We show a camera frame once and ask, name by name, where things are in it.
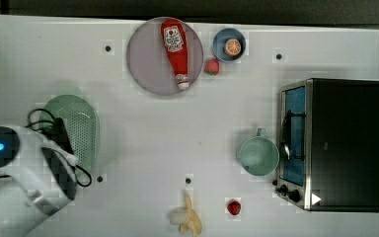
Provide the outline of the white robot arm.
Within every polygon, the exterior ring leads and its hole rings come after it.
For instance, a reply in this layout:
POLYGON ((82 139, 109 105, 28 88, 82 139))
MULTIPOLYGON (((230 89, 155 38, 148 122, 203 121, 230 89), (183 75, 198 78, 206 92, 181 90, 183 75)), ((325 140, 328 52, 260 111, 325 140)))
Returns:
POLYGON ((26 198, 47 215, 75 199, 77 161, 36 131, 0 125, 0 173, 12 177, 26 198))

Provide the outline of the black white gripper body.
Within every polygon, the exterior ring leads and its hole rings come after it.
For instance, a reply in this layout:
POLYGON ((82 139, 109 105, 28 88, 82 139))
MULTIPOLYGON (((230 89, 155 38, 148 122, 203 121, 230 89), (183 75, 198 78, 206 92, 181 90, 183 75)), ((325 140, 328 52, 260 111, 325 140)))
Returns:
POLYGON ((53 125, 43 130, 43 134, 56 145, 55 148, 43 147, 41 149, 44 158, 57 185, 68 199, 73 200, 77 190, 75 166, 68 161, 68 156, 73 154, 73 149, 63 119, 56 118, 53 125))

